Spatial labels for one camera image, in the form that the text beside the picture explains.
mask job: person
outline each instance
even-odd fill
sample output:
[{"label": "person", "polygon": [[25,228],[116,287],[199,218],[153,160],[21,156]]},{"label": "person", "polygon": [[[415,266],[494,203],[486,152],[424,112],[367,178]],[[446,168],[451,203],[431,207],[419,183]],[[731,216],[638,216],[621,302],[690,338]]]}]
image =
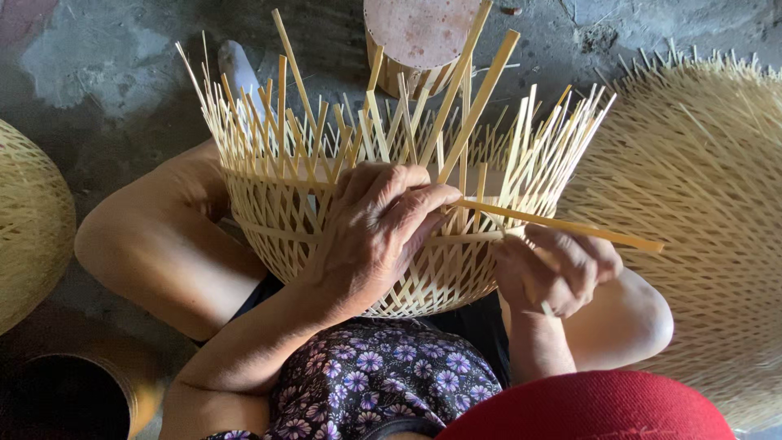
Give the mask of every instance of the person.
[{"label": "person", "polygon": [[[229,79],[254,79],[241,46],[220,60]],[[535,251],[513,236],[493,247],[501,296],[478,303],[497,307],[453,312],[480,310],[461,328],[499,326],[495,341],[446,333],[437,316],[355,318],[460,196],[417,165],[360,163],[340,176],[323,243],[282,286],[216,225],[230,201],[208,140],[105,199],[75,250],[107,288],[205,342],[170,386],[162,439],[432,438],[511,384],[615,369],[669,343],[664,298],[609,242],[537,225]]]}]

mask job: gray cement floor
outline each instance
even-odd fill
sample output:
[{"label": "gray cement floor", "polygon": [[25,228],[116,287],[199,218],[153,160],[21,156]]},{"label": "gray cement floor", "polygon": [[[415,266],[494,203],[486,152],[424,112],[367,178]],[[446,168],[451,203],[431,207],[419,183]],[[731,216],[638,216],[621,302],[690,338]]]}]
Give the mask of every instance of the gray cement floor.
[{"label": "gray cement floor", "polygon": [[[701,54],[756,51],[764,63],[782,63],[780,0],[497,4],[474,63],[488,66],[511,28],[522,38],[510,63],[521,66],[504,72],[490,114],[525,96],[532,84],[550,103],[567,84],[586,89],[598,82],[595,68],[618,78],[618,54],[627,60],[639,47],[662,51],[667,38],[679,48],[697,44]],[[499,5],[523,12],[505,15]],[[359,0],[0,0],[0,118],[56,162],[81,220],[116,189],[209,136],[174,43],[181,41],[200,61],[205,30],[214,60],[217,43],[231,38],[245,46],[259,78],[275,76],[283,49],[273,8],[285,21],[310,98],[320,94],[337,103],[347,92],[357,105],[363,102],[369,69]],[[296,103],[295,87],[288,94]],[[192,353],[181,335],[103,289],[76,262],[49,301],[153,344],[169,374]],[[156,438],[159,425],[156,420],[138,438]]]}]

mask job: hand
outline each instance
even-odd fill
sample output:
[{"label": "hand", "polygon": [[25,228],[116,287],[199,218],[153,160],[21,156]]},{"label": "hand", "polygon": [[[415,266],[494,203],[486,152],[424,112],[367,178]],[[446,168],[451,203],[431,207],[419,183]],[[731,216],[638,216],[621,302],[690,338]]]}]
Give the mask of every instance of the hand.
[{"label": "hand", "polygon": [[337,183],[323,242],[297,280],[334,325],[362,313],[402,276],[429,234],[438,207],[461,197],[430,185],[426,168],[361,162]]},{"label": "hand", "polygon": [[517,236],[493,249],[494,275],[514,312],[542,312],[546,301],[555,316],[567,318],[592,301],[598,284],[622,271],[622,259],[607,240],[533,224],[525,233],[535,251]]}]

